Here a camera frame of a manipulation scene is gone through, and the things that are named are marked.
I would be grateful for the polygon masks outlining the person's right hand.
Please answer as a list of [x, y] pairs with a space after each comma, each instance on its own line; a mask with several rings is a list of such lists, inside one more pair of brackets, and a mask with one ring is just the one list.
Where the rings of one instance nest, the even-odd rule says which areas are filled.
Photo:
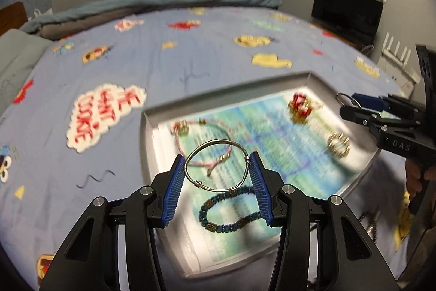
[[[413, 199], [417, 193], [421, 192], [423, 184], [420, 182], [421, 178], [421, 171], [422, 171], [423, 165], [421, 163], [418, 163], [415, 160], [407, 159], [406, 160], [406, 177], [407, 177], [407, 191], [409, 193], [409, 198]], [[435, 166], [432, 166], [428, 168], [424, 172], [424, 179], [426, 181], [435, 181], [436, 180], [436, 168]]]

